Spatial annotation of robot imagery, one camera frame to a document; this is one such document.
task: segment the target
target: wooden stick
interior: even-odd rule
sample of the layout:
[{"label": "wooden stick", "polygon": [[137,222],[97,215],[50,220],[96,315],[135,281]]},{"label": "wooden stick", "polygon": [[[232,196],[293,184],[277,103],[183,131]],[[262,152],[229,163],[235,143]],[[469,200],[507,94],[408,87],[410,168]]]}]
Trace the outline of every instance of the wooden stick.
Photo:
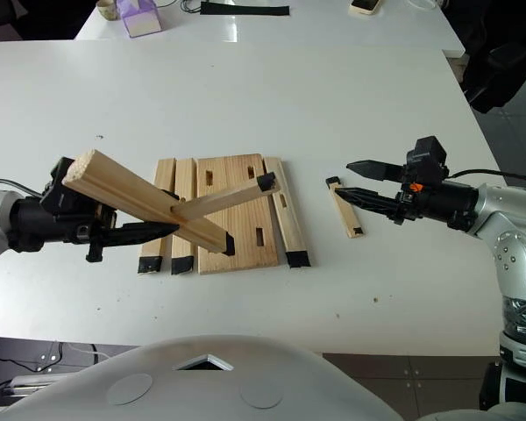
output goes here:
[{"label": "wooden stick", "polygon": [[247,182],[242,182],[229,189],[223,189],[211,195],[176,204],[172,207],[171,211],[175,215],[186,219],[197,219],[214,212],[231,208],[237,204],[272,195],[279,190],[279,183],[276,182],[275,175],[269,173],[260,175]]},{"label": "wooden stick", "polygon": [[267,172],[274,172],[277,181],[281,185],[281,191],[273,193],[274,209],[281,228],[284,248],[287,252],[288,265],[291,268],[311,266],[309,264],[308,250],[302,237],[302,230],[298,224],[295,207],[290,197],[287,185],[287,177],[282,169],[279,158],[267,156],[264,159]]},{"label": "wooden stick", "polygon": [[[159,160],[154,177],[154,186],[158,189],[174,191],[175,159]],[[166,254],[166,244],[169,238],[153,239],[140,248],[139,274],[159,272],[161,262]]]},{"label": "wooden stick", "polygon": [[360,225],[360,222],[357,219],[357,215],[354,213],[354,209],[352,208],[351,204],[347,203],[335,193],[335,189],[343,187],[341,181],[339,180],[339,177],[328,178],[327,180],[325,180],[325,182],[327,183],[327,186],[329,187],[331,193],[331,197],[333,197],[333,201],[337,206],[347,236],[350,239],[356,239],[357,237],[362,237],[363,235],[365,235],[362,231],[362,226]]},{"label": "wooden stick", "polygon": [[213,253],[232,255],[233,238],[208,219],[189,221],[173,214],[179,201],[101,152],[92,150],[79,156],[70,166],[62,183],[83,195],[143,221],[179,224],[174,235]]},{"label": "wooden stick", "polygon": [[[196,163],[193,159],[178,160],[175,165],[175,194],[180,200],[196,196]],[[193,270],[196,246],[185,239],[173,236],[172,275]]]}]

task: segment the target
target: black cable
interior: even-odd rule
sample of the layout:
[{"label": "black cable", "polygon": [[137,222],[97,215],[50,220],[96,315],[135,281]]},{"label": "black cable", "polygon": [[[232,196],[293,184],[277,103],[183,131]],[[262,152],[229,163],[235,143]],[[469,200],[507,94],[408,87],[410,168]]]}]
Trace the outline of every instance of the black cable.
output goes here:
[{"label": "black cable", "polygon": [[495,171],[492,169],[467,169],[465,171],[459,171],[454,175],[451,175],[448,178],[458,178],[462,175],[468,175],[468,174],[490,174],[490,175],[501,175],[503,177],[510,177],[510,178],[517,178],[518,180],[524,180],[526,181],[526,175],[520,175],[516,173],[505,173],[504,171]]},{"label": "black cable", "polygon": [[161,7],[168,7],[168,6],[171,6],[172,4],[175,4],[177,2],[177,0],[173,0],[171,2],[169,2],[168,4],[162,4],[160,6],[156,6],[158,9],[161,8]]},{"label": "black cable", "polygon": [[97,348],[94,344],[90,344],[91,349],[94,351],[94,366],[99,362],[99,356],[97,355]]},{"label": "black cable", "polygon": [[62,342],[59,342],[59,359],[57,361],[55,361],[55,362],[52,362],[48,366],[44,366],[40,370],[34,370],[33,368],[27,367],[26,365],[22,364],[21,362],[17,362],[15,360],[8,360],[8,359],[0,358],[0,361],[1,362],[11,362],[11,363],[13,363],[13,364],[15,364],[17,366],[20,366],[21,368],[25,368],[26,370],[31,371],[32,373],[42,373],[43,371],[47,370],[49,367],[52,367],[52,366],[58,364],[62,360],[62,347],[63,347],[63,345],[64,344]]},{"label": "black cable", "polygon": [[191,9],[188,5],[188,2],[190,0],[181,0],[180,3],[179,3],[179,7],[181,8],[182,11],[186,12],[186,13],[199,13],[201,11],[201,6],[199,7],[195,7],[194,9]]},{"label": "black cable", "polygon": [[8,184],[9,186],[15,187],[16,189],[20,189],[21,191],[24,191],[28,195],[35,196],[35,197],[43,197],[40,193],[38,193],[35,190],[31,190],[30,188],[24,186],[23,184],[20,184],[18,182],[14,182],[12,180],[7,180],[5,178],[0,178],[0,184]]},{"label": "black cable", "polygon": [[4,380],[3,382],[0,382],[0,387],[1,387],[1,386],[4,386],[4,385],[6,385],[6,384],[8,384],[8,383],[11,382],[12,380],[14,380],[14,379]]}]

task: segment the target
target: black end cap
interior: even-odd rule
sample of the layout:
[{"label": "black end cap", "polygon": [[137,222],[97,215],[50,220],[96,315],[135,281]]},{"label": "black end cap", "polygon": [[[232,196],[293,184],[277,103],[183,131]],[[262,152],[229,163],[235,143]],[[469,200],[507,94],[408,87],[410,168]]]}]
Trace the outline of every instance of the black end cap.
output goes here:
[{"label": "black end cap", "polygon": [[333,184],[334,182],[338,182],[341,184],[341,180],[339,180],[339,177],[330,177],[325,179],[325,184],[327,184],[327,187],[330,187],[330,184]]},{"label": "black end cap", "polygon": [[312,265],[309,264],[308,252],[287,252],[288,265],[291,268],[309,268]]},{"label": "black end cap", "polygon": [[274,181],[276,180],[276,177],[274,176],[274,173],[269,173],[265,175],[260,175],[257,177],[257,183],[259,184],[259,188],[261,191],[267,191],[274,187]]},{"label": "black end cap", "polygon": [[174,257],[172,258],[172,275],[184,274],[193,270],[195,256]]},{"label": "black end cap", "polygon": [[147,256],[139,258],[139,274],[159,272],[161,269],[161,256]]},{"label": "black end cap", "polygon": [[223,254],[227,256],[233,256],[234,254],[236,254],[234,238],[228,232],[226,233],[226,251]]}]

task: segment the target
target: cup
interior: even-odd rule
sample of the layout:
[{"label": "cup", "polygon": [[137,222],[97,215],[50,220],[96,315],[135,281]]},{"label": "cup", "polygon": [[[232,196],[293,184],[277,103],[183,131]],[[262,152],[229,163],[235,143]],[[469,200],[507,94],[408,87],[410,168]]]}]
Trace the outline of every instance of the cup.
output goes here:
[{"label": "cup", "polygon": [[96,3],[96,8],[99,10],[101,15],[107,20],[119,19],[119,14],[117,12],[117,4],[115,3],[115,0],[99,0]]}]

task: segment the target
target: wooden plank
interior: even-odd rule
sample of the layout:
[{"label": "wooden plank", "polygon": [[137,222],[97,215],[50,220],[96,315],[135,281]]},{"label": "wooden plank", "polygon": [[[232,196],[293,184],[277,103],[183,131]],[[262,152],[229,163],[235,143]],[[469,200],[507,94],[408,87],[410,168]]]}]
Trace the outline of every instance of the wooden plank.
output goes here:
[{"label": "wooden plank", "polygon": [[288,265],[291,268],[311,266],[309,264],[308,249],[302,237],[302,230],[298,223],[295,207],[290,196],[287,177],[282,169],[279,158],[267,156],[264,159],[267,172],[273,172],[281,191],[273,193],[274,210],[277,214],[279,227],[281,228],[282,241],[287,254]]},{"label": "wooden plank", "polygon": [[[264,173],[263,160],[259,154],[198,160],[197,196],[206,196],[239,185]],[[199,249],[200,274],[279,264],[271,211],[266,197],[210,214],[207,219],[234,236],[236,254],[226,258]]]},{"label": "wooden plank", "polygon": [[339,216],[341,217],[341,222],[345,228],[345,232],[350,239],[356,239],[357,237],[362,237],[364,232],[362,231],[362,226],[360,225],[357,215],[354,213],[354,209],[350,203],[347,203],[341,197],[335,193],[335,189],[343,187],[339,177],[331,177],[325,180],[327,186],[330,190],[331,197],[335,202],[335,206],[338,209]]},{"label": "wooden plank", "polygon": [[260,175],[246,182],[241,182],[228,189],[198,197],[186,203],[176,204],[172,208],[175,215],[186,219],[197,219],[232,206],[249,202],[279,191],[280,185],[274,173]]},{"label": "wooden plank", "polygon": [[[174,191],[174,170],[174,158],[159,160],[156,166],[156,175],[154,176],[154,186],[158,189]],[[163,239],[148,241],[142,245],[139,257],[139,274],[160,271],[168,241],[169,238],[164,237]]]},{"label": "wooden plank", "polygon": [[[196,163],[189,158],[175,164],[175,194],[180,200],[191,200],[196,196]],[[172,275],[193,270],[196,246],[185,239],[173,236]]]},{"label": "wooden plank", "polygon": [[233,239],[206,218],[188,221],[171,213],[179,201],[111,158],[92,150],[72,163],[62,183],[143,221],[179,224],[174,235],[213,253],[231,253]]}]

